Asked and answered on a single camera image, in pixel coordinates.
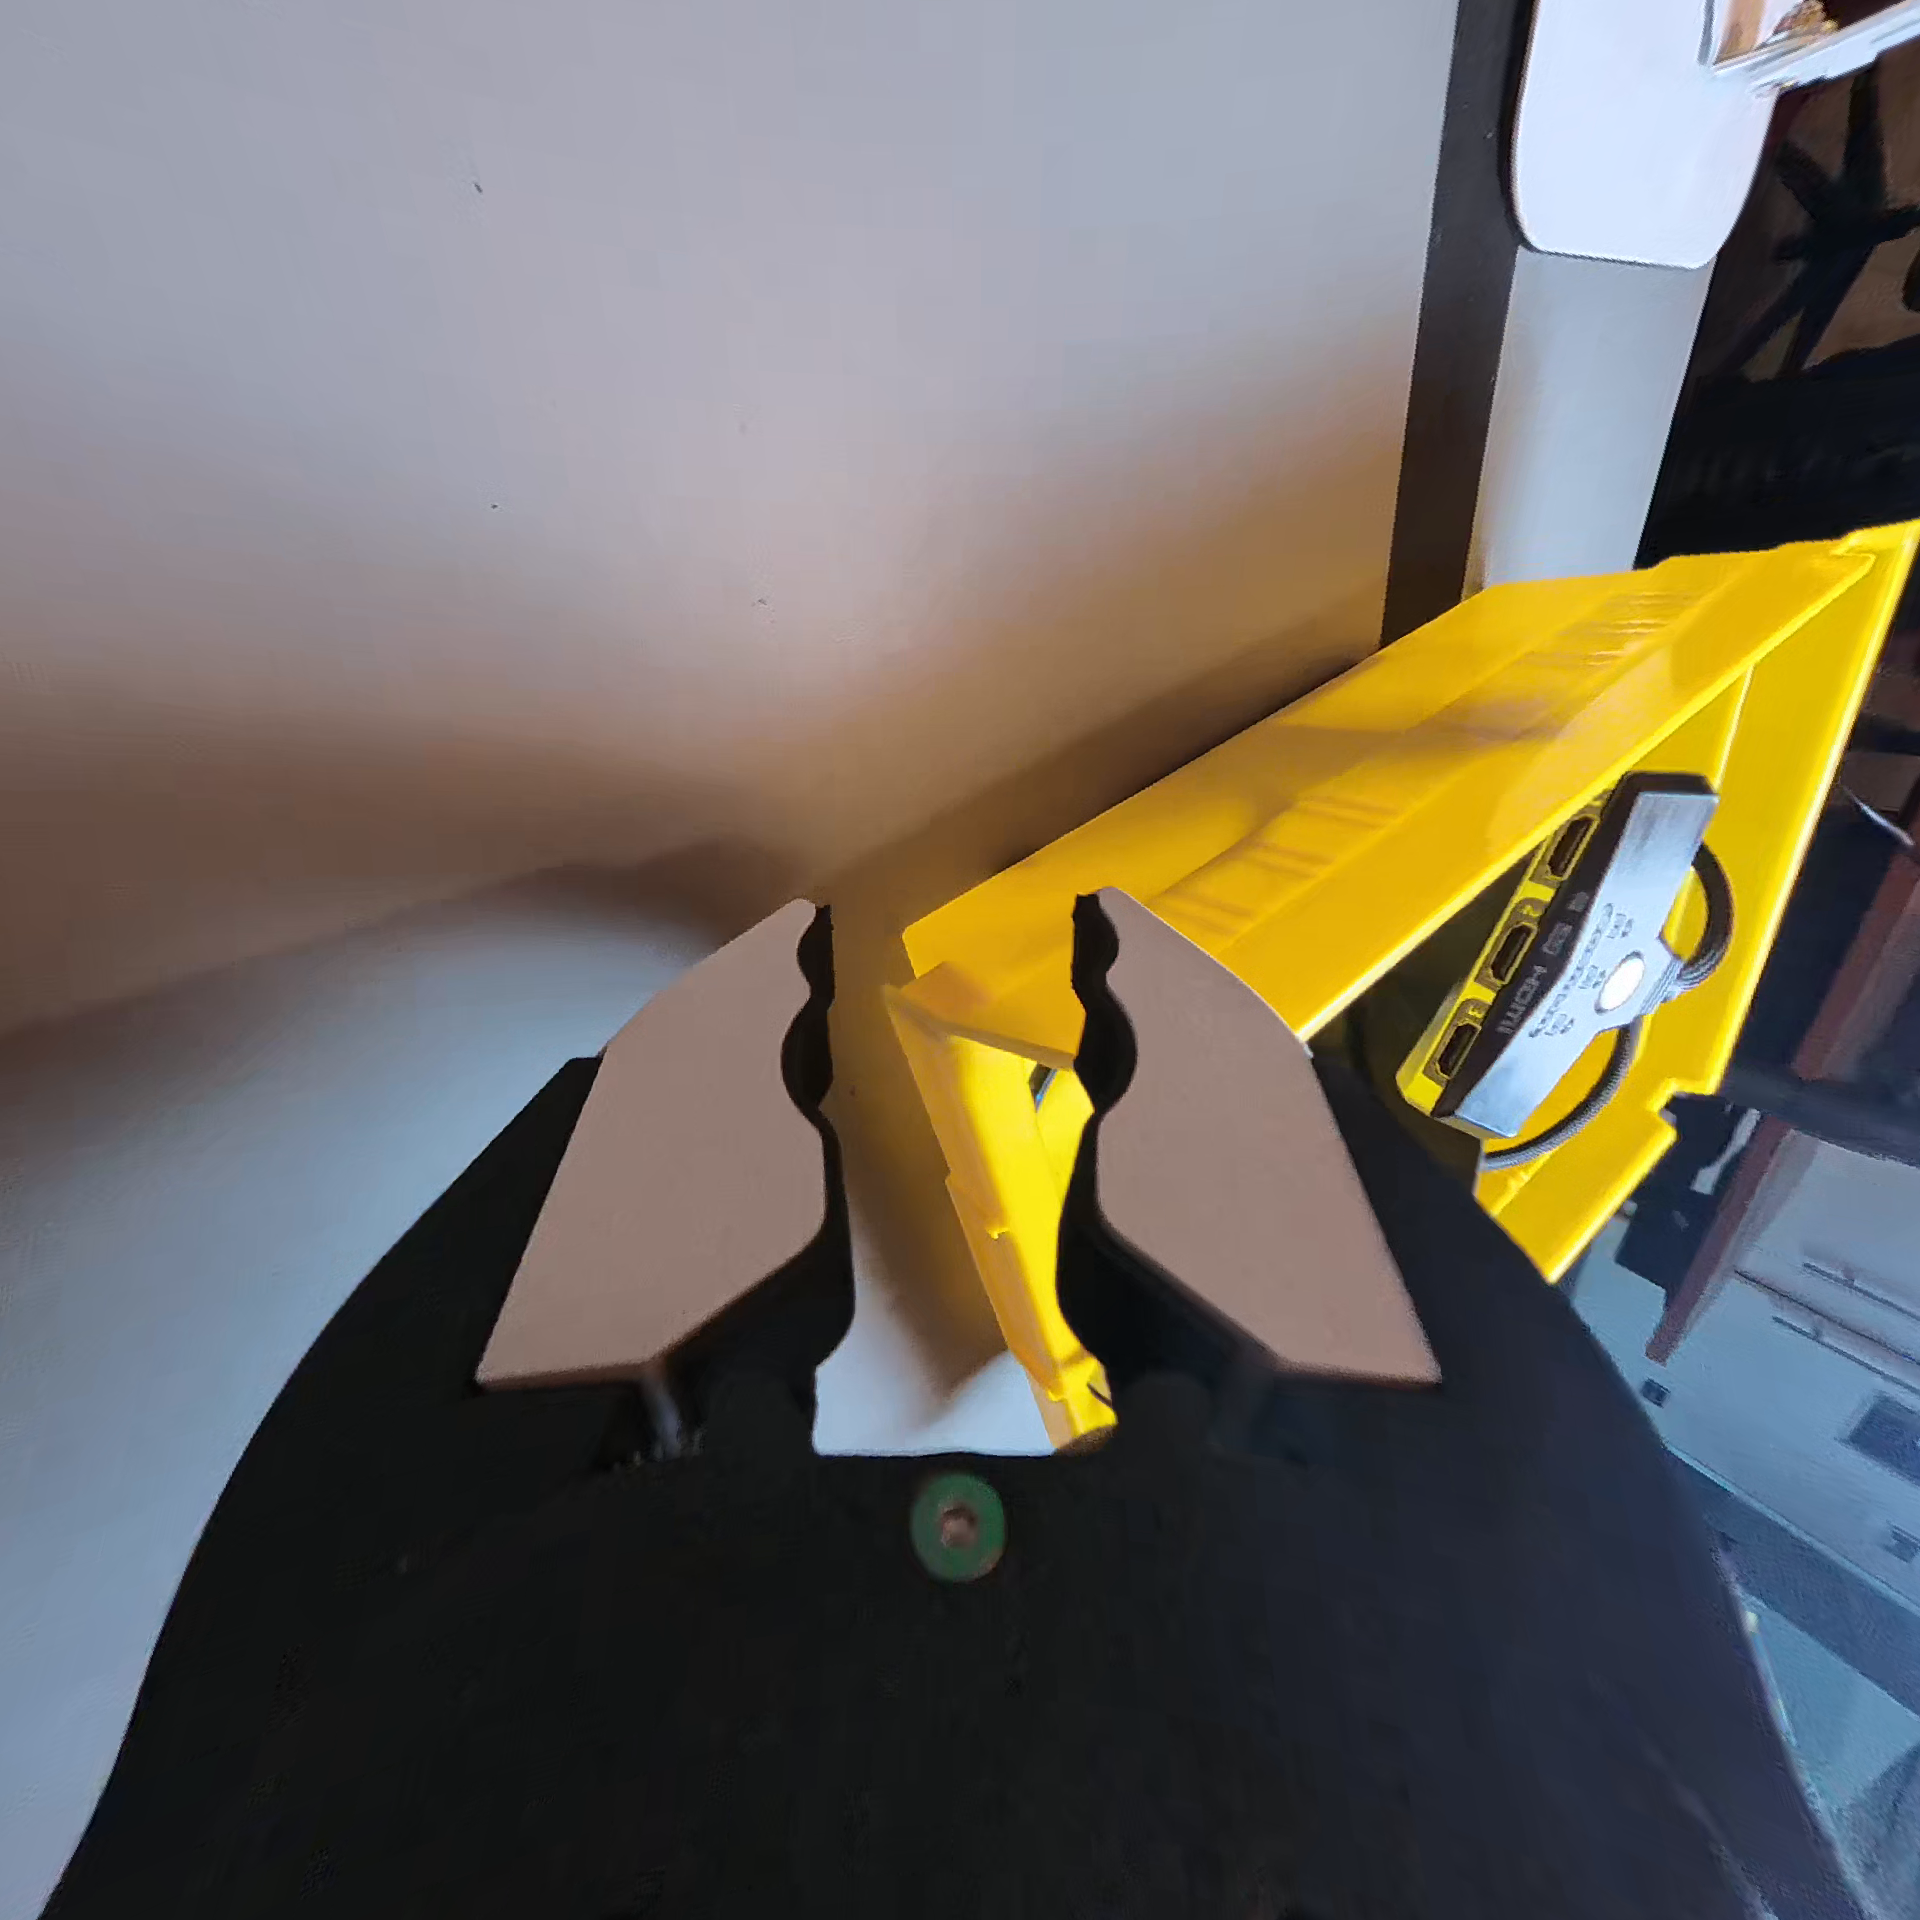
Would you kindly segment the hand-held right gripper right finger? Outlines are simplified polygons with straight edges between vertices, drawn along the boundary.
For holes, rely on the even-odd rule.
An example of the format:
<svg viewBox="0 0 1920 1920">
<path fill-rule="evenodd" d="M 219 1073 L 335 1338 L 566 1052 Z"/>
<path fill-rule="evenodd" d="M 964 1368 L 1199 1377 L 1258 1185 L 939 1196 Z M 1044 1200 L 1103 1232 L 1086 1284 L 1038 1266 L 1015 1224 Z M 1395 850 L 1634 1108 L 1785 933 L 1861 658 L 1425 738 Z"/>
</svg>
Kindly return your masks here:
<svg viewBox="0 0 1920 1920">
<path fill-rule="evenodd" d="M 1249 1361 L 1436 1388 L 1441 1363 L 1309 1048 L 1110 885 L 1073 905 L 1070 975 L 1091 1116 L 1063 1203 L 1058 1298 L 1108 1381 Z"/>
</svg>

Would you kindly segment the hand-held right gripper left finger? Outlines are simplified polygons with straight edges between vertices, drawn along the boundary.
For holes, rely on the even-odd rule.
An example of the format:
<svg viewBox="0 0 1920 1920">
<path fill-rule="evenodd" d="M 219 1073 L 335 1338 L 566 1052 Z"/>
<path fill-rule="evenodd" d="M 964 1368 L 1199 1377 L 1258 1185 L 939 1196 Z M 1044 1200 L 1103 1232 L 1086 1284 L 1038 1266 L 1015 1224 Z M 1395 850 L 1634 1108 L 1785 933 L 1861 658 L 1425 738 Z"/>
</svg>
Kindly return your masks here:
<svg viewBox="0 0 1920 1920">
<path fill-rule="evenodd" d="M 484 1389 L 658 1370 L 701 1399 L 749 1364 L 809 1399 L 855 1308 L 829 1008 L 831 920 L 791 900 L 614 1032 L 476 1364 Z"/>
</svg>

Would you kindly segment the silver hdmi port hub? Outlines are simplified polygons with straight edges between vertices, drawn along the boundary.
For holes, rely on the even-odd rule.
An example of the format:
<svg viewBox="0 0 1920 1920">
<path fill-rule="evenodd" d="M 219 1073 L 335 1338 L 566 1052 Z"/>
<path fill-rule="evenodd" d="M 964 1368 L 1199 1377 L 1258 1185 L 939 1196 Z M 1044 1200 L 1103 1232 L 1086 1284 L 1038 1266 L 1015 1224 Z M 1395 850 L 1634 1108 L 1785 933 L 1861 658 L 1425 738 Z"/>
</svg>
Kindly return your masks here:
<svg viewBox="0 0 1920 1920">
<path fill-rule="evenodd" d="M 1403 1059 L 1405 1104 L 1479 1153 L 1569 1116 L 1631 1001 L 1663 972 L 1655 940 L 1681 956 L 1699 943 L 1705 903 L 1691 860 L 1719 802 L 1702 775 L 1638 772 L 1569 817 Z"/>
</svg>

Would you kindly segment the yellow plastic bin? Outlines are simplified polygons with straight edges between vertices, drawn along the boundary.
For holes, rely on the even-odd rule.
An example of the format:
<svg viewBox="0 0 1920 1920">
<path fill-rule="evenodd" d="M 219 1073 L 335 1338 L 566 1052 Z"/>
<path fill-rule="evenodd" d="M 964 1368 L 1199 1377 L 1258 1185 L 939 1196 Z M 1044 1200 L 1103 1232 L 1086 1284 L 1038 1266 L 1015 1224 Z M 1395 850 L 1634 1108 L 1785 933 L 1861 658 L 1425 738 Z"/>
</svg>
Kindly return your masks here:
<svg viewBox="0 0 1920 1920">
<path fill-rule="evenodd" d="M 1913 560 L 1898 522 L 1479 593 L 902 933 L 890 1017 L 1055 1450 L 1113 1424 L 1055 1291 L 1091 1116 L 1074 900 L 1122 890 L 1308 1041 L 1621 778 L 1705 778 L 1733 948 L 1573 1144 L 1477 1180 L 1556 1282 L 1674 1144 L 1668 1103 L 1733 1059 Z"/>
</svg>

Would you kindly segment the black hub cable silver plug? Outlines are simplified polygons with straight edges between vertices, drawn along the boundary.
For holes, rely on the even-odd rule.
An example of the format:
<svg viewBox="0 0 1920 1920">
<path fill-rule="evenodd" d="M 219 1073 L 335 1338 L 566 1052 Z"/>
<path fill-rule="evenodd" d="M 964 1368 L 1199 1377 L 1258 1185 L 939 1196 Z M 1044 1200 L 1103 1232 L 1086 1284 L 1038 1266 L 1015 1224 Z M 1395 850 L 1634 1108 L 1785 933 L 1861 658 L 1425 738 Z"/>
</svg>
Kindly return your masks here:
<svg viewBox="0 0 1920 1920">
<path fill-rule="evenodd" d="M 1658 959 L 1663 961 L 1663 972 L 1658 975 L 1653 985 L 1638 992 L 1631 1001 L 1631 1017 L 1615 1028 L 1614 1049 L 1591 1090 L 1554 1128 L 1547 1128 L 1532 1138 L 1479 1153 L 1475 1178 L 1490 1170 L 1522 1169 L 1546 1160 L 1591 1128 L 1621 1092 L 1625 1076 L 1634 1068 L 1651 1016 L 1668 1001 L 1682 999 L 1705 985 L 1721 967 L 1738 931 L 1738 900 L 1733 883 L 1729 880 L 1715 850 L 1705 844 L 1694 852 L 1691 877 L 1697 880 L 1697 890 L 1700 892 L 1700 900 L 1705 905 L 1702 931 L 1694 952 L 1690 956 L 1681 956 L 1666 946 L 1661 938 L 1655 940 L 1653 946 Z"/>
</svg>

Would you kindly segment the white laptop stand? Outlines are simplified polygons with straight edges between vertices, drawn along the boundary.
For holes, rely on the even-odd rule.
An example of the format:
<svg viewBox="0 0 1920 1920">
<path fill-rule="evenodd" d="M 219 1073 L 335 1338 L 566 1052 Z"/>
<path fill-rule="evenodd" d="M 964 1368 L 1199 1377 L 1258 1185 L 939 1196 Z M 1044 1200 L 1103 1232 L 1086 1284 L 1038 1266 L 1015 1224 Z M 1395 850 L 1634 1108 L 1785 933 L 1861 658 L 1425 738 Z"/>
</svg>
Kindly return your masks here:
<svg viewBox="0 0 1920 1920">
<path fill-rule="evenodd" d="M 1519 241 L 1691 272 L 1730 235 L 1777 100 L 1915 42 L 1917 5 L 1539 3 L 1506 193 Z"/>
</svg>

